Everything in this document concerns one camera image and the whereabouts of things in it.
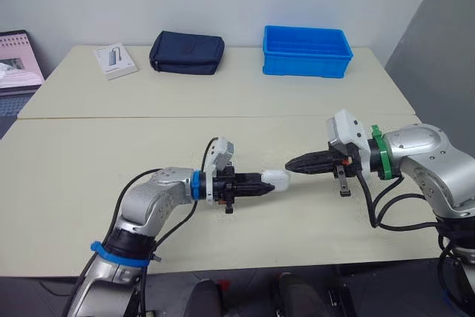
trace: white object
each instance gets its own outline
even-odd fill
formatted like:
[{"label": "white object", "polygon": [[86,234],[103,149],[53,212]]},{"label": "white object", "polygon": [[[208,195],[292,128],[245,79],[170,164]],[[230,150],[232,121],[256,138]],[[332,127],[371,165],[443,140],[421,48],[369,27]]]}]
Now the white object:
[{"label": "white object", "polygon": [[273,185],[274,191],[283,192],[289,188],[290,175],[282,170],[265,170],[261,181]]},{"label": "white object", "polygon": [[209,147],[203,171],[206,173],[206,202],[210,205],[214,203],[213,177],[216,177],[217,170],[226,167],[234,152],[234,146],[224,137],[218,137]]},{"label": "white object", "polygon": [[105,78],[114,79],[137,72],[134,61],[122,44],[113,44],[94,50]]},{"label": "white object", "polygon": [[74,47],[22,110],[20,117],[319,114],[330,118],[342,108],[342,103],[357,116],[363,113],[414,114],[409,102],[368,48],[354,48],[354,57],[345,77],[332,80],[267,76],[262,73],[262,48],[226,48],[213,76],[192,76],[156,72],[148,62],[149,46],[127,47],[140,71],[132,75],[133,80],[112,82],[103,80],[92,48]]},{"label": "white object", "polygon": [[[235,144],[239,172],[281,167],[306,152],[324,150],[328,116],[18,120],[0,141],[0,276],[78,275],[101,241],[124,185],[155,167],[199,168],[213,133]],[[383,132],[418,122],[411,115],[361,114]],[[193,219],[160,249],[150,273],[286,267],[436,258],[437,231],[373,229],[356,179],[352,197],[338,193],[332,174],[293,174],[283,194],[237,197],[235,213],[198,204]],[[374,180],[372,192],[387,182]],[[391,197],[418,192],[410,179]],[[176,208],[162,234],[190,205]],[[387,224],[432,221],[423,200],[405,200]]]},{"label": "white object", "polygon": [[363,174],[369,177],[371,150],[361,122],[349,111],[342,109],[333,118],[327,120],[327,133],[330,145],[344,154],[347,151],[346,144],[354,143],[358,146]]}]

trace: robotic arm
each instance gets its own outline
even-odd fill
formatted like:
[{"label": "robotic arm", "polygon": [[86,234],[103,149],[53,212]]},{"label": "robotic arm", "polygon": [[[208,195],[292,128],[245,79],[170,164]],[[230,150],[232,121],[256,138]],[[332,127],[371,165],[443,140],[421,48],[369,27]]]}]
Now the robotic arm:
[{"label": "robotic arm", "polygon": [[235,197],[261,196],[287,188],[288,176],[282,171],[236,174],[230,163],[233,153],[230,142],[214,138],[206,149],[201,171],[178,167],[152,170],[156,172],[148,182],[126,192],[120,215],[114,215],[104,241],[91,245],[95,253],[78,278],[63,315],[136,317],[147,266],[151,259],[160,261],[154,252],[174,229],[158,241],[155,238],[178,205],[194,204],[184,223],[198,200],[225,203],[226,213],[232,213]]},{"label": "robotic arm", "polygon": [[[427,124],[413,124],[385,135],[373,125],[372,138],[367,139],[362,124],[343,110],[327,121],[329,149],[290,160],[286,169],[319,174],[332,172],[340,181],[341,196],[349,196],[347,177],[357,177],[364,190],[372,227],[404,231],[434,226],[443,248],[439,260],[439,277],[444,259],[450,255],[463,267],[467,279],[461,282],[467,293],[461,302],[445,291],[454,303],[468,314],[474,313],[475,291],[475,159],[454,148],[445,133]],[[399,179],[385,189],[373,202],[365,178],[377,172],[381,180]],[[423,195],[402,195],[387,203],[376,217],[376,205],[392,188],[409,175]],[[394,227],[381,222],[384,213],[395,202],[408,197],[425,199],[437,223]],[[450,242],[443,246],[443,238]]]}]

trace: black cable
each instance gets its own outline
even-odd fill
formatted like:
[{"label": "black cable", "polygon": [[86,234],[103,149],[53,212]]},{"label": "black cable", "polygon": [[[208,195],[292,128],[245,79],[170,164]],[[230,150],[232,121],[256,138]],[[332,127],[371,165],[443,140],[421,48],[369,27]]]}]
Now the black cable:
[{"label": "black cable", "polygon": [[390,191],[392,191],[393,189],[395,189],[397,186],[399,186],[402,181],[404,181],[404,176],[399,176],[398,179],[391,183],[388,187],[386,187],[385,189],[383,189],[379,195],[376,196],[375,200],[374,200],[374,203],[373,203],[373,206],[374,206],[374,209],[376,210],[376,207],[378,206],[378,203],[379,201],[385,196],[387,195]]},{"label": "black cable", "polygon": [[[417,230],[417,229],[430,228],[430,227],[435,227],[435,228],[440,228],[440,229],[445,228],[443,224],[438,223],[438,222],[426,222],[426,223],[413,224],[410,226],[388,226],[387,224],[382,223],[381,220],[384,217],[384,214],[394,203],[399,202],[400,200],[404,200],[406,198],[424,199],[424,196],[418,195],[418,194],[399,195],[393,198],[392,200],[390,200],[388,203],[386,203],[383,206],[378,217],[376,218],[376,205],[373,202],[373,199],[371,198],[370,189],[368,188],[368,185],[366,183],[366,180],[363,177],[362,172],[357,171],[356,177],[358,178],[358,181],[361,184],[361,188],[363,189],[364,198],[366,200],[366,205],[367,205],[367,211],[370,217],[370,224],[373,228],[376,228],[377,226],[379,226],[382,229],[390,230],[392,232],[407,232],[410,230]],[[402,179],[399,178],[396,182],[392,183],[386,189],[381,191],[381,193],[378,195],[378,201],[377,202],[375,201],[375,202],[378,203],[391,189],[394,189],[394,187],[399,185],[401,182],[402,182]]]},{"label": "black cable", "polygon": [[211,147],[212,143],[214,143],[217,140],[217,137],[213,137],[208,145],[206,146],[205,153],[203,154],[203,159],[201,160],[201,171],[205,169],[205,162],[206,162],[206,156],[208,156],[208,151],[209,148]]},{"label": "black cable", "polygon": [[74,296],[76,295],[77,290],[79,289],[81,284],[84,282],[85,275],[88,272],[89,268],[91,267],[92,263],[94,262],[94,259],[96,258],[96,256],[97,256],[97,253],[95,252],[91,256],[91,258],[89,259],[89,261],[86,264],[86,266],[84,267],[84,269],[82,269],[82,271],[79,274],[78,278],[76,279],[76,282],[74,283],[74,286],[71,289],[71,294],[69,295],[68,299],[66,300],[65,307],[63,308],[62,317],[68,317],[68,312],[69,312],[69,309],[71,308],[71,304],[73,303]]},{"label": "black cable", "polygon": [[[205,169],[205,162],[206,162],[206,156],[208,156],[208,151],[209,148],[211,148],[212,143],[217,140],[217,137],[213,137],[209,142],[208,145],[206,146],[205,152],[203,154],[203,159],[201,160],[201,171]],[[196,207],[198,205],[198,201],[196,200],[193,203],[193,207],[191,208],[191,211],[188,213],[188,215],[181,221],[179,222],[176,226],[171,228],[167,233],[164,234],[151,248],[150,251],[150,258],[154,254],[154,252],[157,250],[157,248],[166,240],[170,235],[175,233],[183,224],[188,222],[188,220],[193,216],[194,211],[196,211]],[[140,284],[140,310],[142,311],[142,317],[145,317],[145,312],[146,312],[146,307],[145,307],[145,280],[147,276],[147,269],[144,268],[142,270],[142,282]]]},{"label": "black cable", "polygon": [[364,192],[364,199],[366,200],[366,207],[368,210],[368,216],[370,217],[370,224],[373,228],[376,228],[378,226],[378,222],[376,221],[376,213],[374,209],[373,199],[371,198],[370,189],[361,171],[356,172],[356,177],[358,178],[359,184],[361,185],[361,188]]},{"label": "black cable", "polygon": [[145,288],[147,286],[147,270],[148,267],[142,268],[142,280],[140,282],[140,314],[146,317],[147,310],[145,308]]},{"label": "black cable", "polygon": [[447,283],[445,282],[444,262],[452,248],[453,241],[450,241],[440,253],[439,261],[437,263],[437,277],[439,278],[439,283],[444,291],[444,294],[451,300],[451,302],[455,304],[464,313],[467,313],[469,316],[473,316],[474,311],[467,304],[464,304],[457,297],[455,297],[453,293],[449,290]]},{"label": "black cable", "polygon": [[50,289],[48,286],[46,286],[43,281],[38,281],[39,286],[43,287],[46,291],[48,291],[51,295],[57,296],[57,297],[68,297],[71,295],[71,293],[55,293],[52,289]]},{"label": "black cable", "polygon": [[376,221],[378,223],[381,223],[383,220],[384,215],[386,214],[387,210],[394,204],[398,203],[400,200],[405,200],[406,198],[418,198],[421,200],[425,200],[425,197],[423,195],[418,195],[415,193],[407,193],[404,195],[399,195],[397,197],[394,197],[392,200],[390,200],[388,203],[386,203],[383,208],[381,208],[381,211],[379,211],[378,217],[376,218]]},{"label": "black cable", "polygon": [[[120,210],[120,205],[122,203],[122,199],[124,198],[124,195],[125,193],[128,191],[128,189],[135,183],[137,182],[140,178],[146,176],[147,174],[151,174],[151,173],[154,173],[154,172],[157,172],[161,169],[152,169],[152,170],[148,170],[148,171],[145,171],[145,172],[142,172],[141,174],[138,174],[136,177],[134,177],[132,180],[130,180],[126,185],[125,187],[122,189],[122,191],[120,192],[120,195],[119,197],[117,198],[117,202],[116,202],[116,206],[114,208],[114,213],[112,214],[112,220],[111,220],[111,224],[109,225],[109,229],[107,231],[107,233],[105,233],[105,237],[104,239],[102,240],[102,245],[105,244],[105,242],[107,241],[107,239],[109,238],[109,236],[111,235],[112,231],[114,230],[114,226],[115,226],[115,223],[116,223],[116,220],[117,220],[117,216],[119,215],[119,210]],[[73,303],[73,299],[74,299],[74,296],[76,295],[77,293],[77,290],[79,289],[79,287],[81,286],[81,284],[84,282],[85,280],[85,275],[86,273],[88,272],[89,268],[91,267],[92,263],[94,262],[94,259],[96,258],[97,256],[97,253],[95,252],[91,258],[89,259],[88,263],[86,264],[86,266],[84,267],[84,269],[82,269],[81,273],[79,274],[78,278],[76,279],[76,283],[74,284],[73,286],[73,289],[71,290],[71,294],[69,295],[67,301],[66,301],[66,305],[62,311],[62,316],[63,317],[66,317],[68,315],[68,312],[69,312],[69,309],[71,308],[71,304]]]},{"label": "black cable", "polygon": [[130,189],[130,187],[134,183],[136,183],[140,178],[146,176],[147,174],[153,174],[154,172],[157,172],[159,170],[161,170],[161,169],[152,169],[152,170],[144,171],[141,174],[138,174],[132,180],[128,181],[128,183],[125,185],[125,187],[120,192],[119,198],[117,198],[116,206],[114,208],[114,213],[112,214],[111,224],[109,225],[109,229],[108,229],[107,233],[105,233],[105,237],[104,237],[104,240],[102,241],[102,245],[105,244],[105,242],[109,238],[109,235],[111,235],[112,231],[114,230],[114,227],[116,225],[117,216],[119,215],[120,205],[122,204],[122,199],[124,198],[124,195],[128,191],[128,189]]}]

